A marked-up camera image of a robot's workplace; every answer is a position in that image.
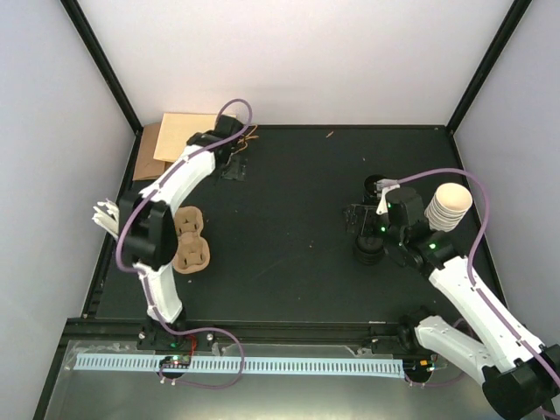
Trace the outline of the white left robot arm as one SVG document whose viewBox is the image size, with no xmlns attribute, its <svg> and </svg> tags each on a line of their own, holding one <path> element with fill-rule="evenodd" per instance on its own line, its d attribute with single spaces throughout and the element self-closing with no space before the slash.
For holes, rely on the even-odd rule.
<svg viewBox="0 0 560 420">
<path fill-rule="evenodd" d="M 187 196 L 225 164 L 249 128 L 230 115 L 218 115 L 212 129 L 193 134 L 178 159 L 152 184 L 121 197 L 115 262 L 119 270 L 137 274 L 147 314 L 160 322 L 157 338 L 169 349 L 182 347 L 188 329 L 178 322 L 184 311 L 177 292 L 172 260 L 179 239 L 174 216 Z"/>
</svg>

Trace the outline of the stack of white paper cups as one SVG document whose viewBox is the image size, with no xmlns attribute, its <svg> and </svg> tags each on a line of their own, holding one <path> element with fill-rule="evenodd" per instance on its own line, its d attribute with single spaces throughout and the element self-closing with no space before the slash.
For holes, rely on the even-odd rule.
<svg viewBox="0 0 560 420">
<path fill-rule="evenodd" d="M 473 204 L 471 193 L 462 185 L 445 183 L 434 192 L 424 211 L 433 231 L 451 232 Z"/>
</svg>

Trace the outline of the flat brown paper bag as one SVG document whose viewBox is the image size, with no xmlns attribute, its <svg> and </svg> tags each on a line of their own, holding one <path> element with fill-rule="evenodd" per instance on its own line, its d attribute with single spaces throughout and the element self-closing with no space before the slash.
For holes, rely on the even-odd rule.
<svg viewBox="0 0 560 420">
<path fill-rule="evenodd" d="M 160 127 L 161 123 L 156 122 L 143 128 L 132 178 L 133 181 L 157 179 L 165 172 L 166 162 L 154 158 Z"/>
</svg>

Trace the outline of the cream paper bag with handles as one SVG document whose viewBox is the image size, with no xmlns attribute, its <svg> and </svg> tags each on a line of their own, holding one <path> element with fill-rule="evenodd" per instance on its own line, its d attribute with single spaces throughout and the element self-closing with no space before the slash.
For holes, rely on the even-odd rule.
<svg viewBox="0 0 560 420">
<path fill-rule="evenodd" d="M 190 137 L 214 128 L 216 117 L 216 114 L 164 113 L 153 157 L 158 161 L 175 162 Z"/>
</svg>

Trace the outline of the black coffee cup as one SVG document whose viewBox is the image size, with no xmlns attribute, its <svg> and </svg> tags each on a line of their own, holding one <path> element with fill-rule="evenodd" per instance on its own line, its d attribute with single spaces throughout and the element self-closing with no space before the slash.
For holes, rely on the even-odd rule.
<svg viewBox="0 0 560 420">
<path fill-rule="evenodd" d="M 363 182 L 362 203 L 366 206 L 377 206 L 381 200 L 382 188 L 378 183 L 386 177 L 381 174 L 372 174 Z"/>
</svg>

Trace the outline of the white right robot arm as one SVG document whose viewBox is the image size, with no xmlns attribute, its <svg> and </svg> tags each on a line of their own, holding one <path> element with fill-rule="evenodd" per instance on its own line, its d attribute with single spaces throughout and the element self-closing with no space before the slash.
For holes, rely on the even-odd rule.
<svg viewBox="0 0 560 420">
<path fill-rule="evenodd" d="M 456 183 L 442 184 L 425 204 L 413 188 L 386 179 L 343 214 L 356 235 L 353 254 L 363 264 L 384 256 L 419 272 L 458 310 L 469 336 L 420 309 L 402 318 L 400 347 L 441 354 L 474 379 L 504 419 L 521 419 L 559 394 L 559 347 L 544 343 L 518 321 L 480 279 L 450 236 L 473 204 Z"/>
</svg>

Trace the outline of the brown cardboard cup carrier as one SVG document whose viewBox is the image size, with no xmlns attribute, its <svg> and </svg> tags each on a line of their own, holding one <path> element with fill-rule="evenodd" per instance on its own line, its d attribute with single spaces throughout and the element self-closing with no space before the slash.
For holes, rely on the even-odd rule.
<svg viewBox="0 0 560 420">
<path fill-rule="evenodd" d="M 196 206 L 180 207 L 175 213 L 174 224 L 178 248 L 172 260 L 172 267 L 185 275 L 204 270 L 210 263 L 210 248 L 202 236 L 202 212 Z"/>
</svg>

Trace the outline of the white stirrers in holder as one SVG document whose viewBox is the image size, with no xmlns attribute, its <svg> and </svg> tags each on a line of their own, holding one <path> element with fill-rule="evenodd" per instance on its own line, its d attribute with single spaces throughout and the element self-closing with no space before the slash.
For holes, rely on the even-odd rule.
<svg viewBox="0 0 560 420">
<path fill-rule="evenodd" d="M 93 206 L 93 210 L 93 222 L 117 240 L 119 236 L 119 208 L 116 203 L 109 199 L 98 201 Z"/>
</svg>

